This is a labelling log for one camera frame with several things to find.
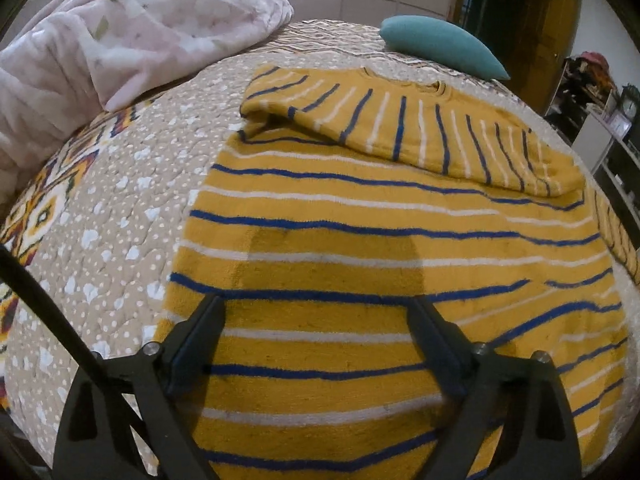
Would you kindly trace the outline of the yellow striped knit sweater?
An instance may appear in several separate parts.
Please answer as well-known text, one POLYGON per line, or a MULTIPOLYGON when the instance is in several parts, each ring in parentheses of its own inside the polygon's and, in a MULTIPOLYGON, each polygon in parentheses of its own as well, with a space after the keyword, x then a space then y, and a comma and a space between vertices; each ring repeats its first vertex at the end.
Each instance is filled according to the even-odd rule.
POLYGON ((629 347, 613 266, 639 261, 574 159, 440 81, 259 66, 186 218, 157 333, 227 319, 193 437, 224 479, 407 479, 450 406, 407 326, 559 367, 585 467, 629 347))

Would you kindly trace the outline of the beige dotted quilt bedspread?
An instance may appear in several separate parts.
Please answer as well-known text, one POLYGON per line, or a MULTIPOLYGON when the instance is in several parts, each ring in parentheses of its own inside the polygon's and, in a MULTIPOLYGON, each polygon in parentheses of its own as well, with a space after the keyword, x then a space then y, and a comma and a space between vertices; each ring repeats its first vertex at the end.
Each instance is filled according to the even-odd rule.
MULTIPOLYGON (((311 21, 288 26, 261 47, 207 67, 142 110, 130 110, 113 140, 89 140, 89 165, 49 194, 31 188, 4 230, 32 274, 102 356, 136 352, 157 333, 179 244, 209 167, 242 126, 240 105, 262 65, 317 70, 367 68, 416 84, 443 84, 520 118, 552 150, 567 154, 602 192, 555 131, 508 89, 384 47, 369 26, 311 21)), ((596 468, 639 411, 639 272, 613 266, 628 330, 623 394, 596 468)))

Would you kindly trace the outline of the white shelf unit with clutter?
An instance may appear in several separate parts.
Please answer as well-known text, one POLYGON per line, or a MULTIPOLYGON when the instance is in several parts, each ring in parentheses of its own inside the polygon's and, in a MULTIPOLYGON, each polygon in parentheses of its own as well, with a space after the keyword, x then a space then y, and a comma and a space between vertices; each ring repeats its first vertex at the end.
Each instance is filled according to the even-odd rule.
POLYGON ((592 53, 566 58, 544 119, 582 159, 618 214, 639 225, 639 152, 626 137, 639 101, 618 93, 592 53))

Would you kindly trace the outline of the pink floral blanket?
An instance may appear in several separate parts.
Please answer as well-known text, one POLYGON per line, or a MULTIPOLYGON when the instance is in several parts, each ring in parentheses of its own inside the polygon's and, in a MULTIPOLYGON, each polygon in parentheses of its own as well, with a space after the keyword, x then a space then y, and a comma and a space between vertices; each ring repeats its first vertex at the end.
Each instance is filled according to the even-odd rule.
POLYGON ((1 205, 80 127, 267 39, 288 0, 53 0, 1 51, 1 205))

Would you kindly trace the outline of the teal pillow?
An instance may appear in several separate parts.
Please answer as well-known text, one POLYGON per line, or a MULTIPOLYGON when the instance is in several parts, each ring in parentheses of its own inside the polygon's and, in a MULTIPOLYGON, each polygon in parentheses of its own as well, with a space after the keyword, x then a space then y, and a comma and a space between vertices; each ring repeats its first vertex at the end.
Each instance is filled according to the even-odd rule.
POLYGON ((396 15, 382 21, 378 32, 392 51, 424 58, 480 79, 510 79, 488 47, 447 21, 421 15, 396 15))

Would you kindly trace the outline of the dark wooden door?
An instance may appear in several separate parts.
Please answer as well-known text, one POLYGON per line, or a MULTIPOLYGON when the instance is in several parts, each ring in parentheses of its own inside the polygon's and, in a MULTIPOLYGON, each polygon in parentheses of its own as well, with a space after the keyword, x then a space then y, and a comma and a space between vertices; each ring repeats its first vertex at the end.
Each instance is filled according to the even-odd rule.
POLYGON ((577 26, 579 0, 471 0, 466 27, 502 63, 504 82, 538 114, 551 104, 577 26))

